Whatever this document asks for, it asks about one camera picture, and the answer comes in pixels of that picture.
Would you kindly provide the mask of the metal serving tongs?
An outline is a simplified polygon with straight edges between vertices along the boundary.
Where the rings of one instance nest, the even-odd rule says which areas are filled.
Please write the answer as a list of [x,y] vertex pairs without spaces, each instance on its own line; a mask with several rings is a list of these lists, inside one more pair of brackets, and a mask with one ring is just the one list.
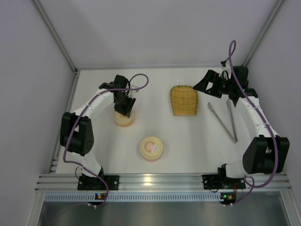
[[209,111],[212,113],[212,115],[215,117],[215,119],[218,121],[219,125],[221,126],[225,134],[228,136],[230,141],[234,144],[237,143],[238,135],[236,131],[236,125],[234,122],[231,100],[229,98],[226,100],[227,110],[225,115],[218,114],[210,102],[207,103],[207,107]]

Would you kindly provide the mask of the cream lid yellow handle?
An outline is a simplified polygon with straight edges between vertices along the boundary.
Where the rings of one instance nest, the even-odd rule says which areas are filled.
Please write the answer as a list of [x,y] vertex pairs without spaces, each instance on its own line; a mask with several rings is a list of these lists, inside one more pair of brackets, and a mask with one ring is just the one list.
[[[114,118],[116,118],[116,119],[118,119],[118,120],[121,120],[121,119],[127,119],[128,117],[126,117],[126,116],[124,116],[124,115],[122,115],[122,114],[120,114],[120,113],[114,111],[114,113],[113,113],[113,119],[114,119]],[[130,117],[129,117],[129,118],[130,118],[130,119],[131,119],[131,118],[135,118],[135,112],[134,112],[134,110],[131,111],[131,114],[130,114]]]

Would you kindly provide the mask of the pink lunch box bowl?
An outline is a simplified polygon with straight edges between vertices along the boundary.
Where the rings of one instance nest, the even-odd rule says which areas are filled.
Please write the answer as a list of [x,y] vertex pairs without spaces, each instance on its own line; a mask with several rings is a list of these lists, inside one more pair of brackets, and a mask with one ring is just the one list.
[[161,158],[163,152],[157,152],[157,153],[152,153],[152,152],[141,152],[143,158],[147,161],[157,161],[158,159]]

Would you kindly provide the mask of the cream lid pink handle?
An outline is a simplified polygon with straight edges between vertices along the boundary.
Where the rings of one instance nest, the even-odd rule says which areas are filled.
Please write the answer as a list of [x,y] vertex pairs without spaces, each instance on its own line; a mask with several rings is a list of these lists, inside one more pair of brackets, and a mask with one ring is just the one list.
[[157,137],[146,137],[140,143],[140,152],[163,152],[163,143]]

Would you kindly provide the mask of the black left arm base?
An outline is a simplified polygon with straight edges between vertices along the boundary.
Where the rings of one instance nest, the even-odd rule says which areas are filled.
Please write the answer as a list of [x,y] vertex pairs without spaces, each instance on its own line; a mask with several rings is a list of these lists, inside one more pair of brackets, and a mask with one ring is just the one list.
[[96,177],[88,177],[82,174],[79,177],[77,189],[80,191],[105,191],[106,185],[110,191],[119,189],[119,175],[104,175],[103,180],[104,182]]

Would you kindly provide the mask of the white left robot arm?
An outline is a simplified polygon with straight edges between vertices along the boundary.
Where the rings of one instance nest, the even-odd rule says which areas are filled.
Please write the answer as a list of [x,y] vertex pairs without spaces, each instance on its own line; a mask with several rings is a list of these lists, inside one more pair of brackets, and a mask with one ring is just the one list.
[[95,142],[92,121],[110,105],[114,106],[117,113],[130,117],[136,102],[131,93],[139,90],[140,87],[134,85],[131,79],[116,75],[114,81],[101,84],[79,109],[63,114],[60,130],[60,145],[64,147],[63,162],[82,169],[82,183],[105,183],[103,168],[92,152]]

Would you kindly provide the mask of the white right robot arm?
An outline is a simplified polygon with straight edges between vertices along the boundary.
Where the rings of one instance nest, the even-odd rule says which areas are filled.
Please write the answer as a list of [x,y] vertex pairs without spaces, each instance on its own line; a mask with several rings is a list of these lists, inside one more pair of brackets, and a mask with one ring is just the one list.
[[222,72],[208,70],[193,89],[213,97],[228,96],[239,112],[249,132],[251,143],[241,160],[221,166],[228,178],[243,178],[251,174],[269,174],[273,178],[284,168],[290,142],[281,137],[268,122],[255,89],[248,86],[249,70],[244,66],[225,65]]

